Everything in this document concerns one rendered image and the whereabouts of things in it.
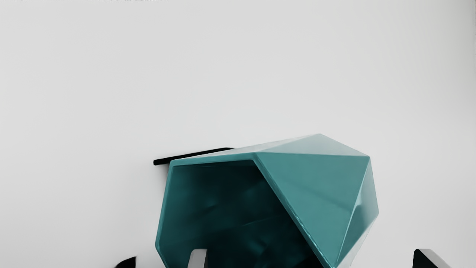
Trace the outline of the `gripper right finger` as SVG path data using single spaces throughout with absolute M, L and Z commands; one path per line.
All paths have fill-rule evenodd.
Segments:
M 417 248 L 413 254 L 412 268 L 451 268 L 435 251 Z

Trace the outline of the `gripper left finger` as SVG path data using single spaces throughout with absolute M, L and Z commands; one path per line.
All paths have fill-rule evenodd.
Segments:
M 208 250 L 194 249 L 189 257 L 189 268 L 208 268 Z

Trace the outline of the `teal faceted mug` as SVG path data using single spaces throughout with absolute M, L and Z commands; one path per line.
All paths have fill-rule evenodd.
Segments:
M 371 159 L 325 135 L 171 157 L 165 268 L 351 268 L 379 215 Z

